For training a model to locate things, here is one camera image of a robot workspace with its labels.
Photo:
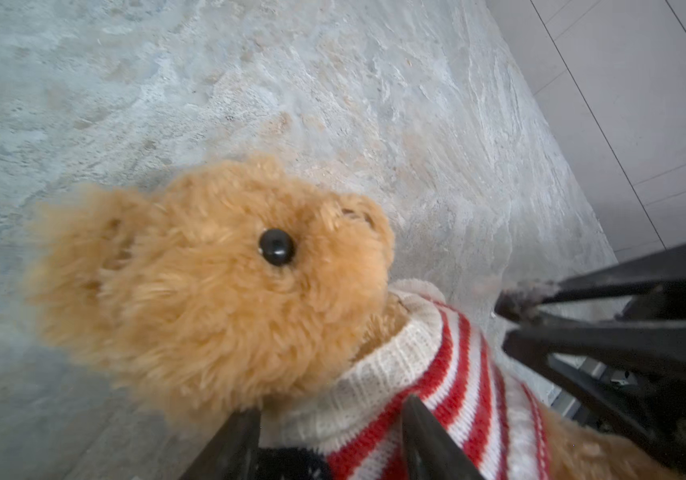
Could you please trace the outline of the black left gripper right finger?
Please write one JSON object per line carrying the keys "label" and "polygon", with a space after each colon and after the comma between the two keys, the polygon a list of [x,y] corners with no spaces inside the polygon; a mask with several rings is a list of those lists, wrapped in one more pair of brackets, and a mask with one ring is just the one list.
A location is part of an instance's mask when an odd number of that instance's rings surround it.
{"label": "black left gripper right finger", "polygon": [[401,436],[409,480],[483,480],[484,477],[414,394],[401,408]]}

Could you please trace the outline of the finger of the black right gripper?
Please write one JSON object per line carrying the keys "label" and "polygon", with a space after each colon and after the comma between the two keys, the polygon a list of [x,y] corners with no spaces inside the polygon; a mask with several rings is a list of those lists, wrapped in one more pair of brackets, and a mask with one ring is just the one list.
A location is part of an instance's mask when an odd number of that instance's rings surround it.
{"label": "finger of the black right gripper", "polygon": [[494,312],[523,321],[544,304],[637,296],[652,292],[686,293],[686,244],[560,281],[532,280],[501,291]]}
{"label": "finger of the black right gripper", "polygon": [[509,331],[502,348],[613,433],[686,474],[686,320],[551,318]]}

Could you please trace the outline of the red white striped knit sweater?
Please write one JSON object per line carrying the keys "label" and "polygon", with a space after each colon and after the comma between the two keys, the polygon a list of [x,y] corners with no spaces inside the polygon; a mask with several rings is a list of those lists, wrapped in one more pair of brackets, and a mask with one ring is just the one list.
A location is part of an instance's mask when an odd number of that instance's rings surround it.
{"label": "red white striped knit sweater", "polygon": [[400,410],[418,397],[486,479],[546,479],[536,397],[501,370],[482,331],[431,283],[390,288],[402,330],[327,391],[261,424],[260,479],[403,479]]}

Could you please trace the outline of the tan plush teddy bear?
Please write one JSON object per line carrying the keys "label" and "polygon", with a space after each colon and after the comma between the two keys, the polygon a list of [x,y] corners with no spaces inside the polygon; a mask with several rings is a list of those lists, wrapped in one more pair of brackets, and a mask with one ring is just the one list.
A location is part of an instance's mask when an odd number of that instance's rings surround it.
{"label": "tan plush teddy bear", "polygon": [[[32,230],[42,337],[206,437],[235,412],[257,408],[262,424],[321,395],[407,322],[380,206],[268,158],[150,191],[91,186],[41,206]],[[677,478],[537,401],[546,479]]]}

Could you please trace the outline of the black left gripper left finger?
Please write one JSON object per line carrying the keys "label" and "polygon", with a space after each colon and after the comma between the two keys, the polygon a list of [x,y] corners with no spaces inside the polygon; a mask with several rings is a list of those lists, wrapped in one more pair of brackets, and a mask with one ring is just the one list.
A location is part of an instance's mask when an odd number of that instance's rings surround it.
{"label": "black left gripper left finger", "polygon": [[180,480],[252,480],[259,454],[261,412],[248,409],[229,416]]}

